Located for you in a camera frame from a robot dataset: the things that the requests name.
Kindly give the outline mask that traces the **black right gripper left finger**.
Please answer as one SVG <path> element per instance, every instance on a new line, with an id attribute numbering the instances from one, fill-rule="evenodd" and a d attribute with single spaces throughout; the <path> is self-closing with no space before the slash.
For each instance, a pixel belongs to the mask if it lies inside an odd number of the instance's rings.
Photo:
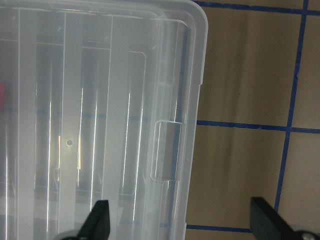
<path id="1" fill-rule="evenodd" d="M 108 240 L 111 232 L 110 209 L 108 200 L 98 200 L 81 229 L 76 240 Z"/>

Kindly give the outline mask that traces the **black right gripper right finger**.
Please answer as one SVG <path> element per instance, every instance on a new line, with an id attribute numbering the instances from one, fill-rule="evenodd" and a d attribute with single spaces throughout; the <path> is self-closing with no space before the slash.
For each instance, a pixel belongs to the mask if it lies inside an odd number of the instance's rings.
<path id="1" fill-rule="evenodd" d="M 250 199 L 250 230 L 256 240 L 296 240 L 295 231 L 263 197 Z"/>

